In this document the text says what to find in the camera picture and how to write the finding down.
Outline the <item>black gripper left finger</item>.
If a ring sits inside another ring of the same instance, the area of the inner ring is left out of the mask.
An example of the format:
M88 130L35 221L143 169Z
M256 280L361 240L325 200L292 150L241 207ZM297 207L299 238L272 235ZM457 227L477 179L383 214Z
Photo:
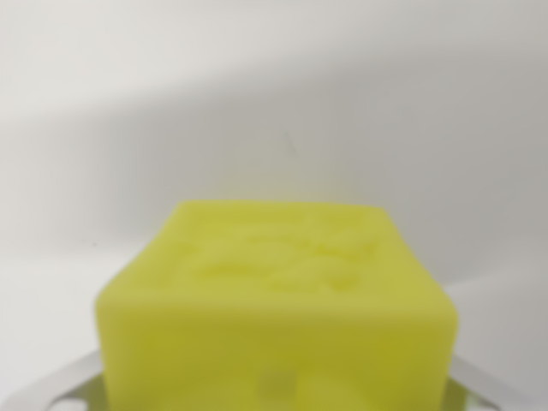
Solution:
M100 351L93 351L14 393L11 409L109 410Z

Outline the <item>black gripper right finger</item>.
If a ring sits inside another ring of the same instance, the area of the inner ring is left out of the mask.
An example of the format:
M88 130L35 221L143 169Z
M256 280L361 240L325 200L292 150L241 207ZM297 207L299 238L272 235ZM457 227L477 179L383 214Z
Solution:
M512 389L500 378L454 355L444 393L445 410L511 410Z

